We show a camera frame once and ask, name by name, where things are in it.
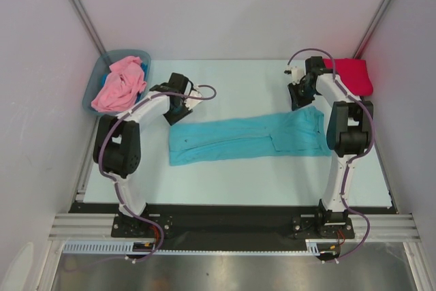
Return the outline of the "turquoise t shirt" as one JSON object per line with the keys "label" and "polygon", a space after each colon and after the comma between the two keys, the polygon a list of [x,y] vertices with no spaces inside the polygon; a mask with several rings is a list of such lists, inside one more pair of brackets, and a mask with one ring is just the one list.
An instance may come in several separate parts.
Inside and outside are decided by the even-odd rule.
{"label": "turquoise t shirt", "polygon": [[170,128],[171,166],[281,156],[331,156],[321,111],[311,106],[295,112],[177,124]]}

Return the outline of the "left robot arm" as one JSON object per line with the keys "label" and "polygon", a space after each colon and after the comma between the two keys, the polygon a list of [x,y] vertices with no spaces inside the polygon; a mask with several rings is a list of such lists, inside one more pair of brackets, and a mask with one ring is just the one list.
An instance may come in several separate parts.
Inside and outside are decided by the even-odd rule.
{"label": "left robot arm", "polygon": [[188,77],[173,73],[169,81],[153,86],[131,108],[116,115],[105,114],[98,123],[93,161],[103,177],[114,185],[119,210],[129,216],[127,229],[136,236],[145,235],[151,221],[143,215],[146,200],[131,176],[141,161],[141,134],[158,117],[169,125],[178,123],[192,113],[187,100],[195,95]]}

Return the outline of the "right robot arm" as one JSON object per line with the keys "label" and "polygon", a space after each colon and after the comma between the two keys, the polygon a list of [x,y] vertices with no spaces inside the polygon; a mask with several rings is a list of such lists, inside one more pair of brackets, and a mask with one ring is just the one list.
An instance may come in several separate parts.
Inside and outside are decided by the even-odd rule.
{"label": "right robot arm", "polygon": [[320,200],[321,216],[314,220],[315,231],[332,236],[351,212],[347,199],[356,164],[374,144],[373,104],[361,100],[342,82],[336,65],[325,66],[322,57],[310,57],[304,68],[287,65],[287,86],[292,110],[310,105],[322,96],[331,108],[326,143],[332,151],[328,183]]}

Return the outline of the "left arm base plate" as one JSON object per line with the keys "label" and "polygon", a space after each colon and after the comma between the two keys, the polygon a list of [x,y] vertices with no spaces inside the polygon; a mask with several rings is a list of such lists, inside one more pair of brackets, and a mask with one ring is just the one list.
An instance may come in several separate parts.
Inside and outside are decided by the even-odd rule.
{"label": "left arm base plate", "polygon": [[[171,239],[175,236],[174,209],[175,206],[173,205],[148,204],[140,216],[159,225],[163,230],[164,238]],[[111,237],[113,238],[151,238],[155,236],[156,232],[159,232],[159,229],[153,224],[130,217],[119,209],[115,212],[111,230]]]}

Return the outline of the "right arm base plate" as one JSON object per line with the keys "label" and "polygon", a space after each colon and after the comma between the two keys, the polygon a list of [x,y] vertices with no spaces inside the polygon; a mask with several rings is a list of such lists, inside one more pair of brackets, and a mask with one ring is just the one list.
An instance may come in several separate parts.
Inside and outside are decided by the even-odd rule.
{"label": "right arm base plate", "polygon": [[291,236],[295,239],[354,239],[355,232],[348,212],[321,212],[292,218]]}

